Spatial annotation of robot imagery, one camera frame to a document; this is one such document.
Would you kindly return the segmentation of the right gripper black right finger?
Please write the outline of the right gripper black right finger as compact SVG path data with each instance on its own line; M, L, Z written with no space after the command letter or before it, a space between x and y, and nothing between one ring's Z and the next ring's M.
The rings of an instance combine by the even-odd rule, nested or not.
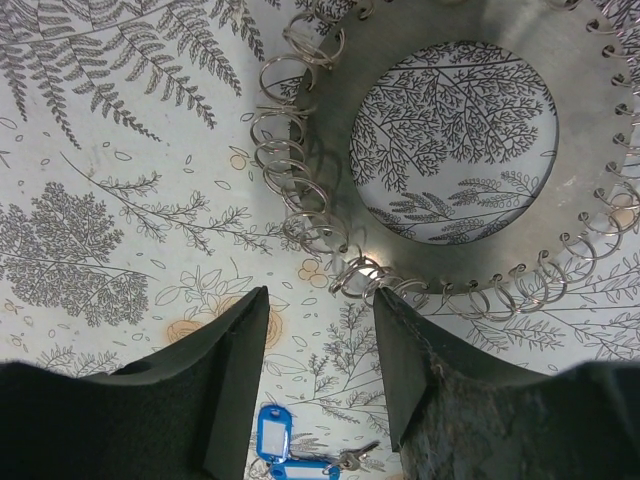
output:
M392 449L408 479L635 479L639 365L547 376L490 355L387 288L374 320Z

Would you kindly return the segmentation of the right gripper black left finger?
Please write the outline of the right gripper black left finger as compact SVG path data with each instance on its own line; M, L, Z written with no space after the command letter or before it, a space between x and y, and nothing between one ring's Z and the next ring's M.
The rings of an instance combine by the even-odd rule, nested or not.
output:
M266 288L110 374L1 367L5 479L239 479L269 320Z

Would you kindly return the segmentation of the blue key tag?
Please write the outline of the blue key tag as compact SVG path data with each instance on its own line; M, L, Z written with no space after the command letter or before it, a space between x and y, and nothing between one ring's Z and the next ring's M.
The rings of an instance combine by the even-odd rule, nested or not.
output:
M257 417L257 455L271 464L283 463L289 458L292 436L292 415L284 407L266 405Z
M340 477L340 470L327 462L289 459L274 463L269 473L275 480L330 480Z

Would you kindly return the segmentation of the small silver key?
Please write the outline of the small silver key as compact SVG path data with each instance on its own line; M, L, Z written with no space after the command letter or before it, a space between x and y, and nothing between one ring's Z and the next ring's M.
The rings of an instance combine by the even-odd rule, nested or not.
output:
M378 440L369 442L363 447L357 449L347 449L340 453L335 461L332 462L333 467L340 470L355 471L361 467L362 461L369 453L380 445Z

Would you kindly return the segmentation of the metal ring disc with keyrings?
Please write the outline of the metal ring disc with keyrings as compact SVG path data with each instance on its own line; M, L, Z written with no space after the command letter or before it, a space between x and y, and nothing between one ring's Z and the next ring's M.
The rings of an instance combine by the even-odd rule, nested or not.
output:
M313 1L259 74L285 238L379 289L506 322L595 286L639 230L620 1Z

